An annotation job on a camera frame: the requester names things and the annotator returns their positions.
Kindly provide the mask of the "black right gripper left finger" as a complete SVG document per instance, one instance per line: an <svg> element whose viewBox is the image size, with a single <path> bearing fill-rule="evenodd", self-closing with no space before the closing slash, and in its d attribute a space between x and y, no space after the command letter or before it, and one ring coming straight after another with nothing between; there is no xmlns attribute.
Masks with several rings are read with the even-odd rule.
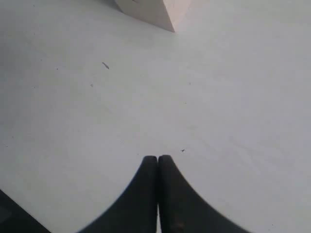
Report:
<svg viewBox="0 0 311 233"><path fill-rule="evenodd" d="M155 156L145 156L118 199L82 233L155 233L157 229L157 174Z"/></svg>

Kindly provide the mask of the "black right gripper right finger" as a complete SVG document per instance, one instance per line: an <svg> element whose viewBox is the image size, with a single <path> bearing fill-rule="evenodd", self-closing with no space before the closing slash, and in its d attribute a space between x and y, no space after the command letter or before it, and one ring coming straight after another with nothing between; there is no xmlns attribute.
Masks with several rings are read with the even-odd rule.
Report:
<svg viewBox="0 0 311 233"><path fill-rule="evenodd" d="M172 157L158 158L158 206L163 233L244 233L190 186Z"/></svg>

